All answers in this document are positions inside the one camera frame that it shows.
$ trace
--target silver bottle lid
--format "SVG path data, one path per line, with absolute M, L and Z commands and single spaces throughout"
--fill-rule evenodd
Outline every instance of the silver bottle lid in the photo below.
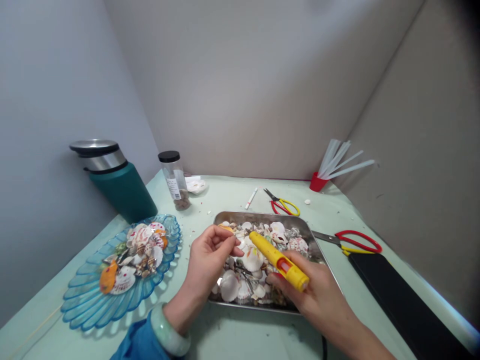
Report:
M 80 140 L 70 144 L 83 160 L 86 170 L 105 172 L 120 167 L 127 162 L 118 143 L 112 140 Z

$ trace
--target jar label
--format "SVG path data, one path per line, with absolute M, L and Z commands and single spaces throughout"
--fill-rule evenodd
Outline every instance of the jar label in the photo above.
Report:
M 180 200 L 182 197 L 180 196 L 179 186 L 177 184 L 176 179 L 167 179 L 166 184 L 168 185 L 168 190 L 170 190 L 170 195 L 173 200 Z

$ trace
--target teal water bottle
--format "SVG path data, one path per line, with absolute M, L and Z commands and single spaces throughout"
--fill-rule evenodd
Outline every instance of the teal water bottle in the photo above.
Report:
M 137 223 L 157 214 L 149 191 L 135 166 L 111 140 L 81 140 L 70 144 L 83 160 L 90 180 L 127 223 Z

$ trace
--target green bracelet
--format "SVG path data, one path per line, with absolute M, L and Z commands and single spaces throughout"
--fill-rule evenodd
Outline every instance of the green bracelet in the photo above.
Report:
M 186 337 L 181 336 L 170 325 L 164 315 L 164 306 L 166 302 L 162 302 L 151 310 L 150 322 L 151 328 L 155 333 L 160 345 L 174 357 L 184 356 L 190 349 L 191 338 L 187 332 Z

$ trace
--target hand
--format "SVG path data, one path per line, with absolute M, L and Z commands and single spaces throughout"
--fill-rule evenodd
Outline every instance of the hand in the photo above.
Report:
M 296 251 L 283 254 L 310 278 L 310 283 L 299 292 L 280 274 L 271 273 L 267 281 L 290 298 L 314 328 L 352 359 L 394 359 L 354 314 L 326 265 L 308 261 Z
M 207 227 L 191 244 L 185 281 L 163 308 L 166 319 L 179 334 L 187 332 L 202 310 L 227 258 L 244 255 L 238 245 L 240 240 L 233 233 L 217 225 Z

